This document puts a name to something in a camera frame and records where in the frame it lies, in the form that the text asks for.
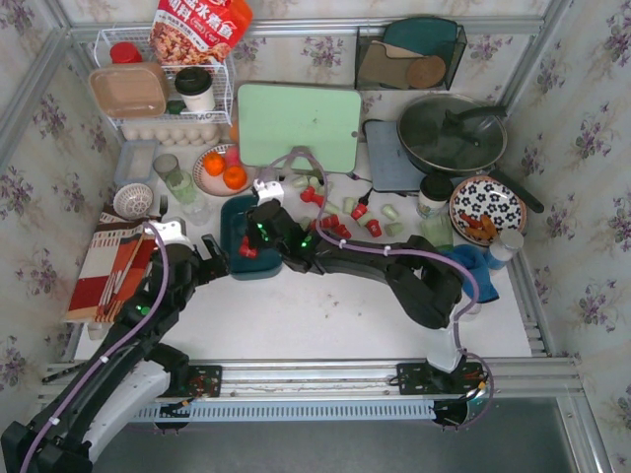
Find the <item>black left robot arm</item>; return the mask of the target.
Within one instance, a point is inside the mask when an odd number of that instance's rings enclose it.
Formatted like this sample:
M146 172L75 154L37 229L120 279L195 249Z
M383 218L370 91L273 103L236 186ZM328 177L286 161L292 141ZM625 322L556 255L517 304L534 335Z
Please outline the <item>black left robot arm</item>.
M139 410L186 384L189 357L163 343L195 289L228 273L228 257L210 235L209 258L184 238L161 242L150 274L127 300L92 357L27 424L1 436L9 472L90 472Z

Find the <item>teal plastic storage basket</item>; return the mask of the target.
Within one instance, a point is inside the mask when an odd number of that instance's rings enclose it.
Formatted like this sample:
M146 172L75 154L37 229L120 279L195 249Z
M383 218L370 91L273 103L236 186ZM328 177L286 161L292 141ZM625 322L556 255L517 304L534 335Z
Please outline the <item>teal plastic storage basket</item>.
M239 255L240 247L246 245L245 212L256 203L252 195L236 196L227 200L221 209L220 244L228 253L231 276L240 281L268 279L281 271L281 257L272 249L258 250L255 259Z

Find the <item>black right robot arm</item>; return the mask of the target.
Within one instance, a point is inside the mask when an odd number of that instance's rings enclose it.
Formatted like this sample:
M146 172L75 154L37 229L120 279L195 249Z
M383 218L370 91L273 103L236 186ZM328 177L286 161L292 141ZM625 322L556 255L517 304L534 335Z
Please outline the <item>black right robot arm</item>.
M471 285L470 303L476 304L479 285L470 270L428 240L411 236L378 245L336 238L320 226L304 230L276 199L247 210L245 218L250 245L276 250L295 272L339 273L388 285L406 315L430 332L427 363L452 373L464 362L458 323L468 308L456 306L465 283Z

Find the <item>clear glass tumbler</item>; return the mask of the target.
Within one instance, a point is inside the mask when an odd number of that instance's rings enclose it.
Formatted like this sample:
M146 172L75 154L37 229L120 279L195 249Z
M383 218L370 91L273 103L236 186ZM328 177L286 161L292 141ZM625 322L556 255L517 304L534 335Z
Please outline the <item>clear glass tumbler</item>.
M197 227L207 224L211 217L211 207L203 195L197 195L191 203L182 204L181 209L186 219Z

